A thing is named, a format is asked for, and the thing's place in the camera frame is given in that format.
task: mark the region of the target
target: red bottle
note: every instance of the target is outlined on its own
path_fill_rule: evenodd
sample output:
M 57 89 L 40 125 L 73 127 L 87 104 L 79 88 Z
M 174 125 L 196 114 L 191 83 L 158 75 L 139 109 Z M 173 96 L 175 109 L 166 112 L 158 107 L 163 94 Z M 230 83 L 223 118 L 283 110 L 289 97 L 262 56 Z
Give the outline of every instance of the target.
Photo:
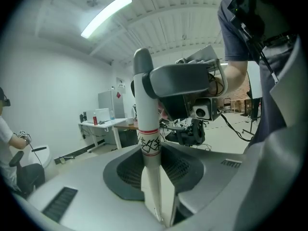
M 97 125 L 97 118 L 96 118 L 95 113 L 94 113 L 94 116 L 93 116 L 93 122 L 94 122 L 94 125 L 96 126 Z

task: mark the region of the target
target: ceiling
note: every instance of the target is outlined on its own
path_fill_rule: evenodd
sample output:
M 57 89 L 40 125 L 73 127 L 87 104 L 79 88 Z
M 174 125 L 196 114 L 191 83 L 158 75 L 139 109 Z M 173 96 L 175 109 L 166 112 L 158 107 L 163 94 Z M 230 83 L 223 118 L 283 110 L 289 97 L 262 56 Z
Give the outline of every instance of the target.
M 223 57 L 217 19 L 221 0 L 132 0 L 106 20 L 89 39 L 86 25 L 114 0 L 26 0 L 16 13 L 19 30 L 67 45 L 108 64 L 132 65 L 136 49 L 146 47 L 154 65 L 189 56 L 211 44 Z

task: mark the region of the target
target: white trash can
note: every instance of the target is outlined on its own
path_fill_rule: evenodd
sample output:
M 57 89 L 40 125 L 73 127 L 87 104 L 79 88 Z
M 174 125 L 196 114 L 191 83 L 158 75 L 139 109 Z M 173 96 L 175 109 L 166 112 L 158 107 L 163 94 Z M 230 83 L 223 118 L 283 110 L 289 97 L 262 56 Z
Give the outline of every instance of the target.
M 40 162 L 42 163 L 42 166 L 45 171 L 45 181 L 49 181 L 53 177 L 59 174 L 59 170 L 56 167 L 56 163 L 51 157 L 49 146 L 47 145 L 37 146 L 33 147 L 33 150 L 35 151 L 35 153 L 31 150 L 28 156 L 29 163 L 30 164 L 40 164 Z

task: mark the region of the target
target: fluorescent light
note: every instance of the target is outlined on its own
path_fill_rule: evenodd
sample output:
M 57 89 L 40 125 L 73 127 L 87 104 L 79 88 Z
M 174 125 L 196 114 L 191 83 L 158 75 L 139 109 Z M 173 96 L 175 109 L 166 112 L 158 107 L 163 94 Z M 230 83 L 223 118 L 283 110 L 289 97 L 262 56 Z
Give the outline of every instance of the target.
M 95 18 L 83 30 L 81 36 L 88 39 L 105 20 L 131 2 L 132 0 L 114 0 L 102 11 L 100 11 L 97 16 L 95 16 Z

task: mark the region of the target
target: refrigerator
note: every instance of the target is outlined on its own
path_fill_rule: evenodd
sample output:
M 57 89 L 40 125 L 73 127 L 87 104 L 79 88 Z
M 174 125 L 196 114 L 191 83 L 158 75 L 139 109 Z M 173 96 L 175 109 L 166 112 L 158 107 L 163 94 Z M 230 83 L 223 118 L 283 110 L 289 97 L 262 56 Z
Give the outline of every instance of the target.
M 117 90 L 108 90 L 98 94 L 99 109 L 113 110 L 115 118 L 125 118 L 123 95 Z

